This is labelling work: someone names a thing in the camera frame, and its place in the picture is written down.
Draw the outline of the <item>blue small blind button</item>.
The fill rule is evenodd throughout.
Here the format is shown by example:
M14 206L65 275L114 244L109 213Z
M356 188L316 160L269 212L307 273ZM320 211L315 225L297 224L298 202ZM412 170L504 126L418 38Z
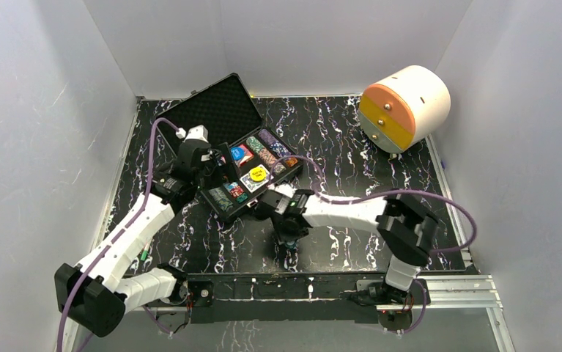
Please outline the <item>blue small blind button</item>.
M236 163L239 163L245 155L245 151L241 147L232 147L230 151L232 158Z

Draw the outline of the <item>teal fifty chip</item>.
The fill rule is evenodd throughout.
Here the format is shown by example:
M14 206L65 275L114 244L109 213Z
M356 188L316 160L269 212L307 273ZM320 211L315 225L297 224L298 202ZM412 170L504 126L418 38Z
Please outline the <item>teal fifty chip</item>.
M297 248L297 241L289 241L289 242L286 242L284 245L288 249L296 249Z

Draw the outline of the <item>black poker set case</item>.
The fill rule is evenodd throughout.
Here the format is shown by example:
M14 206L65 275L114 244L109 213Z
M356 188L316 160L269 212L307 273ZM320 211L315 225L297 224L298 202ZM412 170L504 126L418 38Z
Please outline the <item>black poker set case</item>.
M231 73L207 88L192 93L190 97L160 113L160 117L171 121L186 131L197 125L203 125L208 130L207 139L209 144L215 149L217 149L218 144L224 142L230 148L240 144L247 146L246 139L249 136L255 136L278 159L278 163L282 163L286 167L285 172L280 175L274 175L264 161L247 146L254 154L254 157L242 167L238 167L240 177L249 169L263 164L270 172L270 180L265 186L262 186L254 193L250 193L240 182L239 178L238 184L248 194L248 199L243 203L236 202L223 185L218 186L233 203L233 208L228 212L222 212L209 194L209 190L213 187L201 187L201 195L216 212L221 221L233 221L247 212L248 207L254 204L256 199L264 193L269 182L276 181L282 183L289 181L303 169L303 162L300 160L293 167L288 167L284 163L286 157L278 156L260 139L258 133L265 129L281 141L280 136L273 132L271 127L265 123L242 80L236 73ZM281 142L292 152L292 157L294 157L295 151L285 142Z

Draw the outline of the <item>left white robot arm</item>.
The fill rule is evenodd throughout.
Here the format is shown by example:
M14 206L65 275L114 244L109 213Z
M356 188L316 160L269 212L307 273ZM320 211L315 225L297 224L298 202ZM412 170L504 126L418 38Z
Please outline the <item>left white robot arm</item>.
M197 191L235 181L238 173L227 143L183 141L172 162L152 169L145 192L99 246L76 265L63 264L56 271L62 315L105 337L135 308L157 300L185 302L189 287L184 271L161 264L129 279L125 272Z

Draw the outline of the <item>yellow big blind button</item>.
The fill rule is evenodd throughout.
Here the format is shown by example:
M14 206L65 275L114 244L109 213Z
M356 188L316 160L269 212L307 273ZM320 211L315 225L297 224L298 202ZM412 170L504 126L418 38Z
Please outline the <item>yellow big blind button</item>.
M267 179L267 174L268 174L267 169L262 165L259 165L251 169L248 173L248 176L255 183L260 183Z

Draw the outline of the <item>blue playing card deck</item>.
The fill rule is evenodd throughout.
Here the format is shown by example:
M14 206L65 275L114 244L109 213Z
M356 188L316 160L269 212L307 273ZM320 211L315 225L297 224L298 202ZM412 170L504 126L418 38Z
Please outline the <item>blue playing card deck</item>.
M243 176L240 177L240 182L250 193L254 193L262 186L265 186L269 180L270 172L263 164L249 169Z

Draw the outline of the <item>red playing card deck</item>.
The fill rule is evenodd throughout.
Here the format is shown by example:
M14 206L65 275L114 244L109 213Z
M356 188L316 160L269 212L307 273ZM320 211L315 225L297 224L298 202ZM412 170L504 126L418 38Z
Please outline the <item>red playing card deck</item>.
M238 145L238 146L236 146L236 147L241 147L241 148L243 148L244 151L245 151L245 155L244 155L243 159L242 159L239 163L236 163L236 162L233 160L234 163L236 164L236 166L242 167L244 164L248 163L248 162L254 157L254 154L253 154L253 153L251 152L251 150L250 150L246 145L244 145L244 144L240 144L240 145Z

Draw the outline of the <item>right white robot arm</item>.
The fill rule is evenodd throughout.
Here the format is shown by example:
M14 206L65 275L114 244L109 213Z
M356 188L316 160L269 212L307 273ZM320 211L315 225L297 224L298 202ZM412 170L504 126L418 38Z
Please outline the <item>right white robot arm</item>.
M412 284L433 248L439 220L407 192L362 200L326 196L310 189L273 186L256 203L258 220L271 220L280 244L306 237L311 228L345 227L382 237L391 251L385 278L379 285L357 287L349 300L362 305L406 304Z

